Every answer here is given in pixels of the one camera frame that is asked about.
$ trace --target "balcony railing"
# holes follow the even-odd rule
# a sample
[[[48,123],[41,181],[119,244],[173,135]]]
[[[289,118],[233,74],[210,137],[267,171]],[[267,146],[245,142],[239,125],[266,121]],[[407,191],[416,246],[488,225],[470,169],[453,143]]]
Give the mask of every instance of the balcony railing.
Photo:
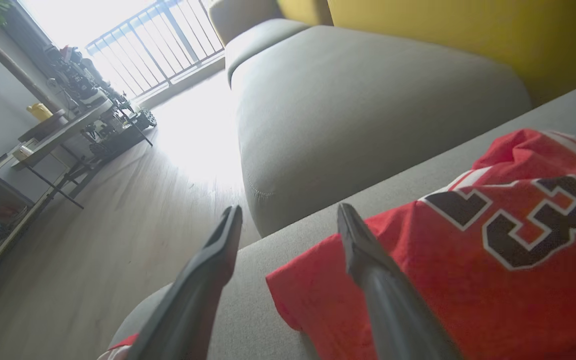
[[[201,0],[159,0],[86,46],[131,99],[174,84],[223,50]]]

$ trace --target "yellow container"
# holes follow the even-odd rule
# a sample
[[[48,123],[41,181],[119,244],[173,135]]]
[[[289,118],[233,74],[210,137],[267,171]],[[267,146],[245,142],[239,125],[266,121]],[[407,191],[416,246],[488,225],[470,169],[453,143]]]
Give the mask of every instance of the yellow container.
[[[53,113],[50,110],[48,110],[48,108],[45,107],[45,105],[42,103],[28,106],[26,107],[26,110],[28,110],[28,112],[32,114],[32,116],[36,117],[37,120],[39,120],[39,123],[48,120],[48,118],[53,116]]]

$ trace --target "red jersey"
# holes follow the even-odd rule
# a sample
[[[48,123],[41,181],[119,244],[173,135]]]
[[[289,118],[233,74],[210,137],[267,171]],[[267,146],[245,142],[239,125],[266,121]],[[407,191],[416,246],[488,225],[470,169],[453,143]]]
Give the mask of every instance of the red jersey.
[[[467,359],[576,359],[576,139],[518,130],[420,200],[366,220]],[[338,234],[266,277],[323,360],[376,359]]]

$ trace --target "gray sofa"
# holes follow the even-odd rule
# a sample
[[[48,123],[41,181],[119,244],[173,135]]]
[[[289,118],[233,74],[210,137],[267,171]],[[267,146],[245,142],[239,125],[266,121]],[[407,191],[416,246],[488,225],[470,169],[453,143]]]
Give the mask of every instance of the gray sofa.
[[[226,71],[262,237],[531,109],[485,57],[286,19],[229,42]]]
[[[370,217],[444,187],[470,169],[497,137],[521,128],[576,135],[576,90],[480,136],[343,199]],[[208,350],[211,360],[317,359],[306,336],[292,330],[275,310],[265,276],[337,231],[332,204],[241,249],[232,279],[222,292]],[[113,344],[138,333],[166,288],[137,306]]]

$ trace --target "wooden floor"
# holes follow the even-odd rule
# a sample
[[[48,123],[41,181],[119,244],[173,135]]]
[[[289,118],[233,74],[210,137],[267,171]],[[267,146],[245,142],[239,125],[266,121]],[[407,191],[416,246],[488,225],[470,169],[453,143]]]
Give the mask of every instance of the wooden floor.
[[[94,360],[124,317],[173,281],[243,192],[224,72],[153,110],[158,126],[77,197],[59,195],[0,265],[0,360]]]

